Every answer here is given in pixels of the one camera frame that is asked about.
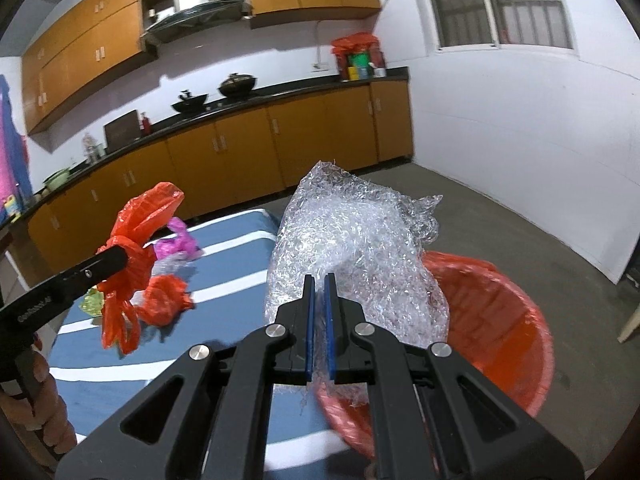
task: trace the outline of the human hand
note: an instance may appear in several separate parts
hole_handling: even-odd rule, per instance
[[[49,365],[37,352],[34,354],[33,375],[42,384],[33,408],[28,400],[15,400],[0,391],[0,409],[12,424],[26,428],[41,426],[44,443],[53,447],[54,452],[58,454],[69,452],[78,443],[76,432],[66,418],[66,404],[58,395],[56,380],[49,373]],[[41,464],[46,462],[45,458],[39,456],[39,449],[34,449],[28,442],[23,441],[23,443],[34,459]]]

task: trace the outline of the kitchen counter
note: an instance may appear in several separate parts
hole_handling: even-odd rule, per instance
[[[234,114],[236,112],[248,109],[268,105],[274,101],[282,100],[290,97],[296,97],[304,94],[311,94],[314,92],[331,91],[342,88],[351,88],[361,85],[370,84],[372,81],[408,81],[409,70],[407,67],[391,68],[387,70],[387,76],[376,79],[365,79],[358,81],[340,81],[338,76],[322,76],[309,79],[301,79],[297,81],[290,81],[277,85],[258,88],[252,91],[251,96],[245,100],[231,101],[229,99],[220,99],[207,103],[207,111],[192,115],[185,116],[184,114],[176,114],[165,120],[159,121],[153,125],[154,132],[146,137],[140,137],[134,142],[128,144],[124,148],[117,150],[107,156],[101,158],[100,161],[92,164],[84,170],[77,171],[67,180],[61,187],[55,191],[49,193],[40,202],[30,206],[26,209],[20,219],[17,222],[21,222],[28,219],[37,209],[52,200],[53,198],[64,193],[67,189],[73,187],[80,180],[88,177],[98,168],[113,162],[121,156],[127,155],[127,153],[133,152],[147,144],[170,137],[175,134],[179,134],[185,130],[192,129],[199,124],[207,123],[219,119],[223,116]],[[4,230],[7,227],[8,222],[0,226],[0,230]]]

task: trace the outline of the bed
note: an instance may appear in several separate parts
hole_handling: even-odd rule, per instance
[[[49,363],[68,416],[82,440],[193,344],[232,346],[264,324],[266,275],[278,221],[264,209],[244,211],[190,229],[203,250],[182,277],[195,303],[172,326],[145,327],[140,347],[121,358],[100,344],[100,328],[70,310]],[[265,456],[265,479],[362,479],[367,461],[328,426],[315,396],[276,392]]]

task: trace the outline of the white wall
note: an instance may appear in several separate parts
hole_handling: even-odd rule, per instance
[[[63,0],[38,34],[79,1]],[[217,88],[231,72],[255,75],[257,88],[337,73],[330,41],[362,30],[365,23],[321,22],[317,37],[315,26],[315,22],[291,23],[251,30],[242,21],[161,46],[158,60],[95,93],[53,124],[48,133],[35,137],[46,156],[31,167],[34,189],[53,172],[84,159],[81,138],[85,132],[103,142],[103,126],[135,109],[157,123],[175,114],[171,104],[182,90],[208,93],[209,100],[215,100],[222,97]],[[312,72],[318,43],[321,60],[332,67],[329,72]]]
[[[564,0],[575,53],[437,52],[429,0],[374,26],[411,76],[416,163],[509,207],[616,282],[640,232],[640,41],[615,0]]]

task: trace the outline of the finger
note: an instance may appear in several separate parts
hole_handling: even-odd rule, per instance
[[[0,409],[14,424],[26,426],[34,423],[33,410],[27,399],[15,400],[6,393],[0,392]]]
[[[47,446],[57,446],[66,430],[66,404],[63,399],[58,401],[56,412],[45,423],[42,437]]]
[[[62,438],[60,439],[60,443],[53,449],[53,451],[62,455],[68,453],[77,445],[78,440],[76,439],[76,430],[71,423],[68,422],[66,424],[65,431],[62,434]]]
[[[47,422],[56,413],[60,400],[56,380],[49,374],[42,383],[42,389],[33,405],[36,423],[44,424]]]
[[[37,352],[34,352],[33,356],[33,376],[39,383],[49,376],[49,363]]]

